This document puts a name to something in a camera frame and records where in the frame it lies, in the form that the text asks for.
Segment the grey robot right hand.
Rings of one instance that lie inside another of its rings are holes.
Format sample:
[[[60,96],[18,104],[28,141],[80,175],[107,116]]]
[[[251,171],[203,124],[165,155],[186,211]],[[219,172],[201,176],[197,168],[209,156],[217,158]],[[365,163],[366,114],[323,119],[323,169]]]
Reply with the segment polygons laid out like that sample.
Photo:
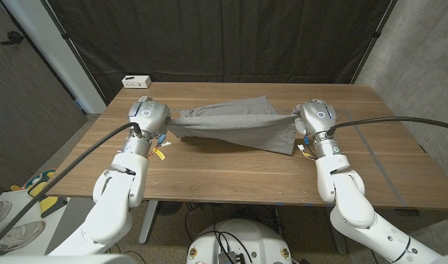
[[[337,123],[334,107],[323,100],[312,99],[293,109],[295,129],[312,139],[318,158],[328,155],[342,155],[342,150],[334,136],[328,130]]]

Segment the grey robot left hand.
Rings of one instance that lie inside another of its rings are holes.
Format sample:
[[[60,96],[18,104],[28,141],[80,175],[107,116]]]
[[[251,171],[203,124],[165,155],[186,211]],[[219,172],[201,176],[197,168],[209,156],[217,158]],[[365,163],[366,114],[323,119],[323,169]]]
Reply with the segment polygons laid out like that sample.
[[[170,119],[167,105],[142,96],[129,109],[128,122],[136,123],[136,126],[131,127],[122,152],[147,157],[153,140],[166,135]]]

